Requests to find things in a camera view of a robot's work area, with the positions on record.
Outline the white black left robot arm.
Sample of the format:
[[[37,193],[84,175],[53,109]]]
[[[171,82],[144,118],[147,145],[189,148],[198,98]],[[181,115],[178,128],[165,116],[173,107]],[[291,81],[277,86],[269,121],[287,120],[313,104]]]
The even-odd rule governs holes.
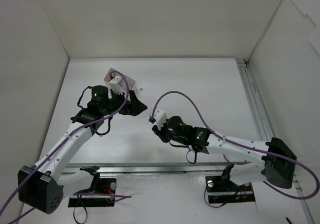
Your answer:
[[[82,167],[76,173],[62,177],[65,167],[104,123],[104,117],[137,116],[147,109],[133,90],[117,94],[106,86],[93,86],[91,100],[71,118],[71,124],[61,140],[32,167],[18,172],[18,198],[47,214],[53,213],[61,201],[76,193],[96,193],[100,187],[99,167]]]

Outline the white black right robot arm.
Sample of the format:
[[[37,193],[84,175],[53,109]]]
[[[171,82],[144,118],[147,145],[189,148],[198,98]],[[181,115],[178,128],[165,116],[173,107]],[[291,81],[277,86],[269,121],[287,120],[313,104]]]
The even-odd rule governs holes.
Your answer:
[[[250,141],[222,134],[213,134],[207,128],[185,124],[179,116],[150,118],[152,131],[164,143],[171,141],[198,154],[220,154],[235,157],[247,164],[230,164],[223,171],[222,186],[232,190],[247,182],[263,182],[290,189],[295,172],[296,155],[279,138],[270,141]]]

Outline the white divided organizer box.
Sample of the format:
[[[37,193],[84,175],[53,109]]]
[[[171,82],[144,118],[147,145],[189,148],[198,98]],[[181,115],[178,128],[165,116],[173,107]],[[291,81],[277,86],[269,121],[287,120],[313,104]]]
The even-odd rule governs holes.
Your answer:
[[[126,79],[126,81],[128,83],[129,90],[135,91],[137,89],[137,86],[136,86],[137,84],[134,79],[132,79],[131,77],[128,77],[127,75],[124,75],[124,74],[120,75],[120,74],[116,73],[115,69],[113,69],[113,68],[110,68],[106,75],[110,75],[110,77],[114,77],[116,75],[121,76],[121,77],[123,77],[124,80]]]

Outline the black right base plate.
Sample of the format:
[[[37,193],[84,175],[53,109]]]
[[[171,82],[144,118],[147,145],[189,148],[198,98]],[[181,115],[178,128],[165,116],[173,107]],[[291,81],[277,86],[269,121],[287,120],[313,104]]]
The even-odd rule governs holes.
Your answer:
[[[204,200],[207,205],[219,208],[229,203],[255,202],[255,194],[251,183],[236,185],[221,176],[206,176]]]

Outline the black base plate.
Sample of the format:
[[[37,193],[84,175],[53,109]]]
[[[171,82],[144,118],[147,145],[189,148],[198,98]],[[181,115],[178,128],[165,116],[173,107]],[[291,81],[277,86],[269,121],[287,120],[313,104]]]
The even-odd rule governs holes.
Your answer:
[[[207,205],[219,208],[229,203],[255,202],[255,194],[251,183],[236,185],[221,176],[206,176],[204,200]]]
[[[102,177],[95,184],[93,191],[82,190],[70,196],[68,207],[114,207],[117,179]]]

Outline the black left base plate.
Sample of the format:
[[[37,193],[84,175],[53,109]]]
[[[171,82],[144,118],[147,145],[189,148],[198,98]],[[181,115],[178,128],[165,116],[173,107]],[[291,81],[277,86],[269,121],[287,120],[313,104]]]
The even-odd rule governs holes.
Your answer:
[[[114,207],[117,179],[102,177],[95,184],[93,191],[82,190],[70,196],[68,207]]]

